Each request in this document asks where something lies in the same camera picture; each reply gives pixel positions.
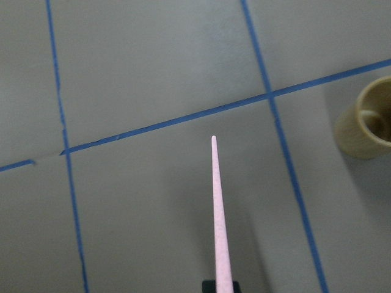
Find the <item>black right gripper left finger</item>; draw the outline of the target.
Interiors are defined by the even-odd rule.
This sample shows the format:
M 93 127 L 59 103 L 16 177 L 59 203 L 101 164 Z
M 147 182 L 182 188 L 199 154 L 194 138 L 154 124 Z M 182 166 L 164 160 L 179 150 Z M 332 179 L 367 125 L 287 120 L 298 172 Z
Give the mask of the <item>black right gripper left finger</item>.
M 203 280 L 202 281 L 202 293 L 216 293 L 216 281 L 215 280 Z

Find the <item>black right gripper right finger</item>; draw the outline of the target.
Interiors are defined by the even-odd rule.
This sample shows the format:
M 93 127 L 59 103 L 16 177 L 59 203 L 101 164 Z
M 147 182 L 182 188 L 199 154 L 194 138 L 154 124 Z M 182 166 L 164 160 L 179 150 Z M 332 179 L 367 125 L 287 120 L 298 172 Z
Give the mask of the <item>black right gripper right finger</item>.
M 233 281 L 233 292 L 239 293 L 239 283 L 237 281 Z

